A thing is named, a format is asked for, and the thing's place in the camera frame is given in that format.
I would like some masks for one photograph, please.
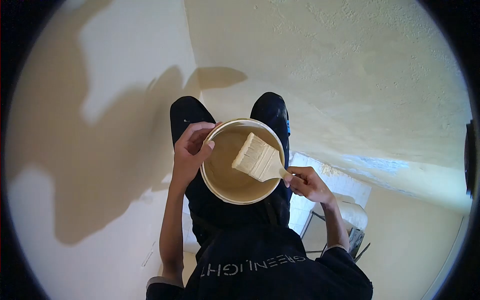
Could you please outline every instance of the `black pants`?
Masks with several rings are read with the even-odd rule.
[[[283,98],[275,93],[263,94],[253,105],[250,118],[268,125],[280,139],[285,153],[285,168],[288,167],[288,113]],[[194,97],[186,96],[175,101],[170,108],[170,124],[173,143],[191,123],[201,121],[215,123],[208,110]],[[223,202],[205,185],[198,171],[195,179],[188,185],[185,192],[189,200],[189,209],[206,223],[217,229],[238,228],[246,225],[270,224],[265,201],[269,201],[276,215],[279,226],[288,226],[290,218],[290,198],[292,191],[280,182],[277,188],[264,200],[249,204],[235,205]],[[203,245],[212,235],[211,230],[193,222],[192,227],[197,241]]]

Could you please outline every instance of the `paint brush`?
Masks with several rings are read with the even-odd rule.
[[[285,178],[285,170],[278,150],[251,132],[232,163],[237,169],[260,182],[272,178]]]

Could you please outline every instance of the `paint bucket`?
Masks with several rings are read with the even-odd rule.
[[[213,140],[215,147],[212,155],[202,164],[200,173],[208,189],[224,202],[232,204],[258,202],[273,192],[280,182],[280,178],[259,182],[232,168],[233,160],[251,132],[277,149],[282,164],[285,164],[280,139],[262,122],[254,119],[234,119],[219,125],[205,138],[204,143]]]

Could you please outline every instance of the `cream wall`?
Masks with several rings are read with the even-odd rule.
[[[401,193],[373,187],[357,265],[373,283],[373,299],[421,299],[457,236],[462,215]]]
[[[14,95],[6,170],[49,299],[145,298],[161,263],[168,110],[200,97],[195,70],[181,1],[67,1],[48,23]]]
[[[261,94],[276,92],[288,107],[292,150],[469,211],[467,91],[415,0],[185,0],[185,7],[198,66],[248,78],[203,91],[214,117],[247,117]]]

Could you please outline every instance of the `person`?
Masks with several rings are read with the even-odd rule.
[[[349,238],[334,195],[311,167],[288,167],[288,112],[283,98],[263,94],[250,116],[279,137],[291,176],[265,199],[234,205],[205,185],[199,167],[215,143],[203,144],[218,123],[193,97],[172,104],[173,174],[160,232],[162,276],[147,284],[154,299],[371,299],[373,287],[348,253]],[[288,228],[292,192],[322,205],[327,247],[307,258],[300,236]],[[183,196],[189,200],[192,230],[201,245],[197,266],[182,283]]]

